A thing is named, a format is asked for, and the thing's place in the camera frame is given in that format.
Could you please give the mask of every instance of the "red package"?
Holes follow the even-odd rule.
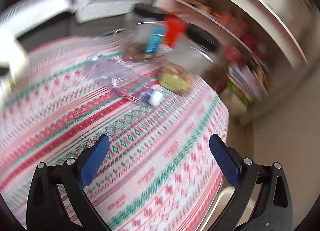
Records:
[[[244,35],[247,32],[248,28],[249,28],[248,24],[244,22],[241,18],[238,18],[231,32],[234,35],[236,35],[238,38],[240,38],[242,35]]]
[[[257,46],[257,41],[254,37],[250,36],[250,34],[245,33],[240,40],[243,41],[243,43],[245,45],[247,45],[249,47],[249,49],[251,49],[252,51],[256,49]]]
[[[238,62],[242,60],[241,52],[232,45],[226,47],[224,55],[226,56],[226,59],[230,62]]]
[[[253,53],[260,59],[263,60],[264,55],[257,48],[253,51]]]
[[[227,11],[223,11],[221,13],[221,16],[218,19],[218,22],[224,26],[224,27],[228,27],[230,25],[230,23],[232,22],[232,20],[234,19],[234,17],[228,13]]]
[[[178,36],[185,32],[187,23],[175,15],[167,15],[164,21],[166,23],[167,31],[163,42],[170,48],[173,48]]]

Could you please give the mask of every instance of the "metal screw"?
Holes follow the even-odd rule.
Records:
[[[248,164],[248,165],[252,164],[252,160],[249,159],[249,158],[245,158],[243,161],[244,161],[245,164]]]
[[[38,169],[42,169],[44,167],[44,163],[43,162],[39,163],[37,167]]]
[[[68,165],[72,165],[74,163],[75,163],[75,159],[74,158],[67,159],[67,164]]]
[[[281,164],[280,164],[279,162],[276,162],[276,163],[275,163],[275,167],[276,167],[277,169],[281,169]]]

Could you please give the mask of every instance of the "patterned tablecloth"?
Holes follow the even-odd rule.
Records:
[[[61,164],[107,134],[109,153],[84,189],[107,224],[123,231],[195,230],[221,184],[208,140],[213,133],[226,140],[226,107],[201,78],[184,97],[159,87],[158,107],[115,96],[82,71],[98,52],[121,60],[116,40],[93,38],[67,38],[30,53],[26,75],[0,114],[2,196],[26,225],[36,165]],[[156,64],[130,66],[157,87]]]

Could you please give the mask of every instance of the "food package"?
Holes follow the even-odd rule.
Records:
[[[194,79],[184,68],[165,62],[159,74],[159,85],[181,96],[190,90]]]

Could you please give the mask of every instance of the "jar lid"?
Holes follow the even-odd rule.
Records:
[[[210,52],[215,52],[219,46],[219,41],[214,36],[195,24],[188,24],[186,35]]]
[[[153,18],[158,21],[163,21],[166,16],[166,12],[164,10],[146,3],[136,3],[133,11],[144,18]]]

